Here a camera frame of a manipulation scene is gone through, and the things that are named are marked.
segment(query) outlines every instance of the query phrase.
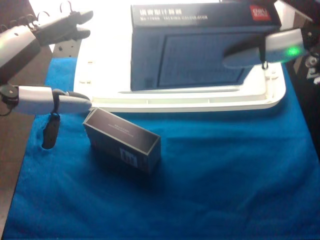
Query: red logo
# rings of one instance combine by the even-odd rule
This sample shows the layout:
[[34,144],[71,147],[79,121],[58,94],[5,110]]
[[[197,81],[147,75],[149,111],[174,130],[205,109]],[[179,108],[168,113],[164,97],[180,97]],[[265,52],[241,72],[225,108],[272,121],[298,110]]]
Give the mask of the red logo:
[[271,17],[266,8],[250,5],[250,9],[254,21],[271,21]]

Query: black box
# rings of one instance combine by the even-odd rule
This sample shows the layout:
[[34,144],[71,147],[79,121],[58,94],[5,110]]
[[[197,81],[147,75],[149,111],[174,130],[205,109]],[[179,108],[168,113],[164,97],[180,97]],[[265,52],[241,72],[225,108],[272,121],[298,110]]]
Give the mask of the black box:
[[101,108],[83,122],[91,145],[151,173],[161,158],[161,137]]
[[227,69],[231,46],[281,27],[273,4],[132,5],[131,90],[243,84],[251,68]]

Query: white barcode label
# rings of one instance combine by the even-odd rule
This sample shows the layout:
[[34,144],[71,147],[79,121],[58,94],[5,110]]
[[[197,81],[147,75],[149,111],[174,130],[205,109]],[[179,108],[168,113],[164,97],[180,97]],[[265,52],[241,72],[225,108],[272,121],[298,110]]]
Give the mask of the white barcode label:
[[138,161],[137,157],[133,155],[132,153],[120,148],[120,155],[121,155],[121,160],[124,161],[127,164],[130,164],[134,167],[138,167]]

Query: blue cloth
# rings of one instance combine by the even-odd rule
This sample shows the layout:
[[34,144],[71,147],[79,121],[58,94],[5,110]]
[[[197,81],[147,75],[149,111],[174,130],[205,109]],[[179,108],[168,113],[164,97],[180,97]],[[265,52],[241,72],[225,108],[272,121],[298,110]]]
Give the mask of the blue cloth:
[[[71,90],[76,59],[53,59],[46,84]],[[94,151],[85,115],[64,114],[42,149],[35,118],[5,239],[320,239],[320,164],[285,71],[264,110],[119,114],[161,135],[151,176]]]

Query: green led indicator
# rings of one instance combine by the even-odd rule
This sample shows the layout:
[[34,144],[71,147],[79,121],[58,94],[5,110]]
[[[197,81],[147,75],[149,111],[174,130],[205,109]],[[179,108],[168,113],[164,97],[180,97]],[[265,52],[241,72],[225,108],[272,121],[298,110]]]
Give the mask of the green led indicator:
[[286,50],[286,55],[288,57],[295,57],[295,56],[300,55],[301,53],[302,53],[302,50],[298,46],[293,46],[293,47],[290,47]]

